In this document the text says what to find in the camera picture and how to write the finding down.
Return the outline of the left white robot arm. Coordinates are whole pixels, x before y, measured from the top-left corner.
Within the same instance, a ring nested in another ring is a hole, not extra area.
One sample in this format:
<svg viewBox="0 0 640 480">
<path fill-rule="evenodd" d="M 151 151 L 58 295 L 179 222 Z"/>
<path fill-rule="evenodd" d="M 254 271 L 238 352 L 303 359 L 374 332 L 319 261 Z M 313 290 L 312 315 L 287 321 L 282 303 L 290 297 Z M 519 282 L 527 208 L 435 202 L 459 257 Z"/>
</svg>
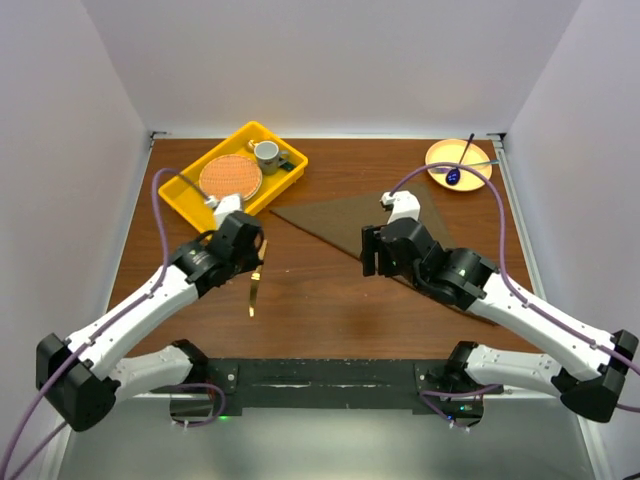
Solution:
<svg viewBox="0 0 640 480">
<path fill-rule="evenodd" d="M 100 319 L 65 339 L 50 334 L 36 347 L 36 386 L 76 432 L 86 431 L 113 407 L 138 394 L 179 386 L 208 387 L 208 359 L 187 340 L 131 358 L 155 328 L 210 290 L 262 265 L 260 221 L 242 211 L 215 231 L 181 245 L 137 291 Z"/>
</svg>

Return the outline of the brown cloth napkin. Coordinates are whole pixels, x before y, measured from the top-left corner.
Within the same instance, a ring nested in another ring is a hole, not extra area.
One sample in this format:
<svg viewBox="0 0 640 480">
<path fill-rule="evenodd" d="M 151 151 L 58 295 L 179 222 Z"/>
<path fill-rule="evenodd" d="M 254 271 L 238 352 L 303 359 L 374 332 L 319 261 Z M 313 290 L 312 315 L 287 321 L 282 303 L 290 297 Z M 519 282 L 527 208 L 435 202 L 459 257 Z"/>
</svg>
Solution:
<svg viewBox="0 0 640 480">
<path fill-rule="evenodd" d="M 293 227 L 350 257 L 347 272 L 340 276 L 340 295 L 350 301 L 348 311 L 366 320 L 401 317 L 405 310 L 428 307 L 438 313 L 446 309 L 415 292 L 404 278 L 362 276 L 359 255 L 361 229 L 387 221 L 389 213 L 380 205 L 381 194 L 372 192 L 332 200 L 276 207 L 271 212 Z"/>
</svg>

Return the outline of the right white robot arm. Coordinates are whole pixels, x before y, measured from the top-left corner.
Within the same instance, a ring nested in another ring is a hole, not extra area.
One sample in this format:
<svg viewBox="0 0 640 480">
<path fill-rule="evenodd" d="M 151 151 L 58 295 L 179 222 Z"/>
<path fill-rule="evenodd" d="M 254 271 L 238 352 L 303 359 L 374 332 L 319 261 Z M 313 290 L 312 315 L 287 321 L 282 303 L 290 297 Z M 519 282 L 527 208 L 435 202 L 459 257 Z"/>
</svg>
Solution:
<svg viewBox="0 0 640 480">
<path fill-rule="evenodd" d="M 480 395 L 517 387 L 560 400 L 573 413 L 607 423 L 619 406 L 629 362 L 639 345 L 626 330 L 590 327 L 519 286 L 488 258 L 444 248 L 412 218 L 361 230 L 366 276 L 401 276 L 420 294 L 503 326 L 538 353 L 459 342 L 441 374 L 437 396 Z"/>
</svg>

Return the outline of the gold butter knife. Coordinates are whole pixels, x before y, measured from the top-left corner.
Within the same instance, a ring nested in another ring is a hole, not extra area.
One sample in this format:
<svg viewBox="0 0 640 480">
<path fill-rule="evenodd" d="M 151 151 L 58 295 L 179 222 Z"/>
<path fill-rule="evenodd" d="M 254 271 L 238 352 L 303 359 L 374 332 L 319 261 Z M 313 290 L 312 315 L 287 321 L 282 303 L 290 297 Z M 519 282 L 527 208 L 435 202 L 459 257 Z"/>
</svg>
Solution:
<svg viewBox="0 0 640 480">
<path fill-rule="evenodd" d="M 257 298 L 258 291 L 262 277 L 262 270 L 264 266 L 264 259 L 266 256 L 268 241 L 264 240 L 258 250 L 258 265 L 255 270 L 251 274 L 251 282 L 249 289 L 249 305 L 248 305 L 248 313 L 250 318 L 254 318 L 256 316 L 256 307 L 257 307 Z"/>
</svg>

